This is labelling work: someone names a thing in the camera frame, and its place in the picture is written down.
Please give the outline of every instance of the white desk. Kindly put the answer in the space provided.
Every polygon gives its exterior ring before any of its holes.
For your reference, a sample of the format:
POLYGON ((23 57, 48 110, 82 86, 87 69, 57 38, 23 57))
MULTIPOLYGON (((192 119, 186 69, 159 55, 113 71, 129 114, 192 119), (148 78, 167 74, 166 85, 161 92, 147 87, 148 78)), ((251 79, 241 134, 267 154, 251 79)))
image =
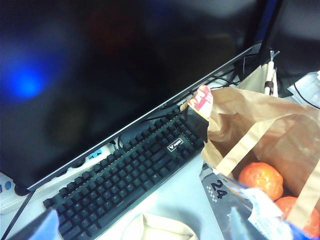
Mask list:
MULTIPOLYGON (((120 240, 122 232, 130 221, 142 212, 148 212, 182 221, 189 225, 201 240, 223 240, 222 233, 199 179, 203 165, 200 156, 195 157, 166 183, 127 213, 109 228, 99 239, 120 240)), ((17 220, 9 237, 45 211, 43 196, 31 201, 17 220)), ((9 225, 16 210, 1 215, 1 236, 9 225)))

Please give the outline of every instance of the tangerine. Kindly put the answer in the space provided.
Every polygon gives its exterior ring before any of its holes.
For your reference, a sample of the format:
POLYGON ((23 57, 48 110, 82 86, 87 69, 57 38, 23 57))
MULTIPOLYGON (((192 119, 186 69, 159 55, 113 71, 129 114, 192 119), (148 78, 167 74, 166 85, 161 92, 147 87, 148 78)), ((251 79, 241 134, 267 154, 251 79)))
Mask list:
MULTIPOLYGON (((296 201, 296 197, 285 196, 275 201, 275 204, 283 212, 283 217, 286 219, 296 201)), ((312 238, 320 237, 320 214, 315 208, 305 224, 303 231, 312 238)))
POLYGON ((260 188, 273 201, 284 193, 284 179, 280 173, 265 162, 253 162, 240 172, 238 181, 250 188, 260 188))

